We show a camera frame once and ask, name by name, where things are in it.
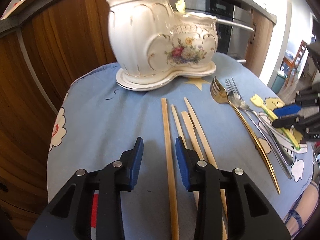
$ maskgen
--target gold fork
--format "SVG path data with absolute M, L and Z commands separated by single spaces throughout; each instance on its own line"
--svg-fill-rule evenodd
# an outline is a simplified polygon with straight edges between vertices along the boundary
M 268 171 L 270 173 L 270 176 L 271 176 L 271 178 L 273 180 L 273 183 L 275 184 L 276 190 L 277 190 L 278 194 L 280 194 L 280 188 L 279 188 L 279 184 L 278 184 L 278 181 L 277 181 L 277 178 L 276 178 L 275 171 L 274 171 L 274 169 L 272 167 L 272 164 L 270 163 L 270 161 L 269 161 L 269 159 L 267 157 L 267 154 L 266 154 L 265 150 L 263 149 L 260 141 L 258 140 L 258 137 L 254 133 L 254 131 L 252 130 L 250 125 L 247 123 L 247 121 L 245 120 L 243 115 L 237 109 L 237 107 L 230 101 L 230 99 L 228 98 L 227 91 L 219 83 L 219 81 L 217 80 L 216 77 L 214 77 L 214 79 L 211 82 L 210 93 L 211 93 L 211 96 L 214 99 L 214 101 L 216 101 L 217 103 L 219 103 L 219 104 L 229 104 L 229 105 L 232 106 L 233 110 L 236 112 L 236 114 L 240 118 L 241 122 L 244 124 L 244 126 L 247 129 L 247 131 L 249 132 L 254 145 L 258 149 L 258 152 L 260 153 L 260 156 L 263 159 L 263 161 L 264 161 L 264 163 L 265 163 L 265 165 L 266 165 L 266 167 L 267 167 L 267 169 L 268 169 Z

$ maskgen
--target ceramic base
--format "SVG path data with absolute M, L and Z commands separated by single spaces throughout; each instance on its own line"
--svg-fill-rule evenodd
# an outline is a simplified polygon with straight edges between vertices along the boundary
M 177 70 L 172 71 L 169 75 L 167 75 L 164 79 L 150 83 L 150 84 L 136 84 L 133 82 L 128 81 L 124 75 L 124 70 L 120 68 L 116 74 L 116 81 L 119 86 L 133 91 L 150 91 L 154 90 L 160 87 L 163 87 L 164 85 L 168 84 L 170 81 L 172 81 L 174 78 L 178 76 L 188 77 L 188 78 L 200 78 L 212 75 L 216 71 L 216 65 L 213 61 L 210 61 L 208 63 L 208 67 L 206 70 L 202 70 L 200 72 L 188 72 L 183 70 Z

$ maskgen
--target blue tablecloth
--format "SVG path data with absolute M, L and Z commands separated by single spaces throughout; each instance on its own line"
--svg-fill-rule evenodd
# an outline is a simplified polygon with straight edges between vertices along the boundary
M 266 99 L 269 108 L 282 104 L 258 77 L 232 58 L 216 53 L 213 61 L 217 66 L 215 75 L 221 83 L 224 85 L 224 79 L 233 76 L 244 100 L 263 118 L 267 117 L 262 110 L 250 102 L 254 94 Z M 132 192 L 121 193 L 125 236 L 127 240 L 170 239 L 162 97 L 168 100 L 172 145 L 178 133 L 170 105 L 174 104 L 178 113 L 187 111 L 183 100 L 187 97 L 206 134 L 218 167 L 227 171 L 242 168 L 281 218 L 285 217 L 310 183 L 313 171 L 311 145 L 301 144 L 301 150 L 296 151 L 283 135 L 276 132 L 294 160 L 292 167 L 288 167 L 292 173 L 292 180 L 289 180 L 273 152 L 268 155 L 281 189 L 281 194 L 277 194 L 265 164 L 236 113 L 229 105 L 217 104 L 211 98 L 209 83 L 213 76 L 202 78 L 202 84 L 199 80 L 178 77 L 160 89 L 133 92 L 117 85 L 115 75 L 118 69 L 117 63 L 101 66 L 71 85 L 52 133 L 47 165 L 49 201 L 76 170 L 82 168 L 90 172 L 103 169 L 105 165 L 118 160 L 122 152 L 132 149 L 136 138 L 141 136 L 144 154 L 138 183 Z M 180 122 L 187 146 L 192 149 L 182 118 Z M 258 137 L 262 137 L 250 124 Z M 263 144 L 267 151 L 271 151 L 268 150 L 268 144 Z M 182 185 L 174 148 L 172 152 L 180 239 L 193 239 L 196 205 L 193 194 Z

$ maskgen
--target green trash bin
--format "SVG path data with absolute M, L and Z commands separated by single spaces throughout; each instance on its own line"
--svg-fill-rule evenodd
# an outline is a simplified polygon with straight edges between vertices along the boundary
M 279 91 L 281 90 L 281 88 L 287 78 L 288 78 L 288 76 L 286 74 L 284 74 L 283 70 L 280 70 L 276 76 L 275 81 L 273 82 L 271 90 L 276 94 L 279 93 Z

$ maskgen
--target metal screw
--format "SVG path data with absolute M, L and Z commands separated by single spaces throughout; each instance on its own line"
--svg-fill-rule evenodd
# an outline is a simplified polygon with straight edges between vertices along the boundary
M 243 170 L 241 168 L 236 168 L 235 169 L 235 174 L 242 175 L 243 174 Z
M 79 169 L 79 170 L 76 171 L 76 175 L 79 176 L 79 177 L 83 176 L 84 174 L 85 174 L 85 170 L 84 169 Z
M 206 161 L 198 161 L 197 164 L 198 164 L 199 167 L 207 166 L 207 162 Z
M 121 161 L 115 161 L 113 162 L 112 166 L 114 166 L 115 168 L 119 168 L 122 166 L 122 162 Z

